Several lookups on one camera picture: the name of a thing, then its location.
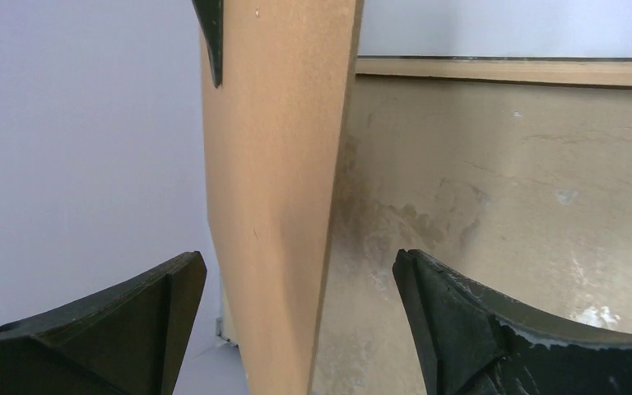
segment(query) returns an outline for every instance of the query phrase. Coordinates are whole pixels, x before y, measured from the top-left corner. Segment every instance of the cabinet door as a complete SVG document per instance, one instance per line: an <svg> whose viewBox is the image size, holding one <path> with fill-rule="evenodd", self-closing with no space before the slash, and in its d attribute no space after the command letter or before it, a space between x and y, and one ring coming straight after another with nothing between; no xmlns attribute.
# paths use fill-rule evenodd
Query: cabinet door
<svg viewBox="0 0 632 395"><path fill-rule="evenodd" d="M218 89L202 47L207 209L253 394L309 391L361 3L226 1Z"/></svg>

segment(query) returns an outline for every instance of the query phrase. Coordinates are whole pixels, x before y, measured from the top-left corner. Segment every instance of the wall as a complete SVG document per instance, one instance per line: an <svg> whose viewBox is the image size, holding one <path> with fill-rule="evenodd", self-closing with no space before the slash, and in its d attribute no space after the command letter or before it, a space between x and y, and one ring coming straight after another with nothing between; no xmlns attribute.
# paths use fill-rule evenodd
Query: wall
<svg viewBox="0 0 632 395"><path fill-rule="evenodd" d="M632 91L357 77L343 144L316 393L425 393L399 249L632 332Z"/></svg>
<svg viewBox="0 0 632 395"><path fill-rule="evenodd" d="M186 0L0 1L0 324L197 249L214 345L198 46Z"/></svg>
<svg viewBox="0 0 632 395"><path fill-rule="evenodd" d="M360 55L632 58L632 0L366 0Z"/></svg>

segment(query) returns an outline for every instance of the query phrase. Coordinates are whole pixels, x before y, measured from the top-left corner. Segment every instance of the wooden strip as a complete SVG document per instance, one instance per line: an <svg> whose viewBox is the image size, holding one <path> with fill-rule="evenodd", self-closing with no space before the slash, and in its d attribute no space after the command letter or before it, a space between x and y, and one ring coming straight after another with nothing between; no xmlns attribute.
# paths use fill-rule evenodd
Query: wooden strip
<svg viewBox="0 0 632 395"><path fill-rule="evenodd" d="M311 393L361 4L225 2L219 89L202 48L207 216L253 395Z"/></svg>
<svg viewBox="0 0 632 395"><path fill-rule="evenodd" d="M359 58L357 74L632 86L632 61Z"/></svg>

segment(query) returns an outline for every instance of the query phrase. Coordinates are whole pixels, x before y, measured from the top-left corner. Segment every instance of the wooden trim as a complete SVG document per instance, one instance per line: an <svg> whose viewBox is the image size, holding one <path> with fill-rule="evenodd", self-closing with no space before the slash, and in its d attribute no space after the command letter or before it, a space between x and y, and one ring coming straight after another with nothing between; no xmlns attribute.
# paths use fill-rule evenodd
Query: wooden trim
<svg viewBox="0 0 632 395"><path fill-rule="evenodd" d="M363 75L632 86L632 61L358 58Z"/></svg>

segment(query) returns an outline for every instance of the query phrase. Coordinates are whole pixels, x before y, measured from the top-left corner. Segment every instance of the white wall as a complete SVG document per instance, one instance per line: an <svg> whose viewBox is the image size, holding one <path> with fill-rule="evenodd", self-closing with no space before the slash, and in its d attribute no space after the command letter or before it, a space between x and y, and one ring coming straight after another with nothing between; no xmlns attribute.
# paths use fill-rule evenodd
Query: white wall
<svg viewBox="0 0 632 395"><path fill-rule="evenodd" d="M214 345L190 0L0 0L0 325L197 249Z"/></svg>
<svg viewBox="0 0 632 395"><path fill-rule="evenodd" d="M360 55L632 58L632 0L365 0Z"/></svg>

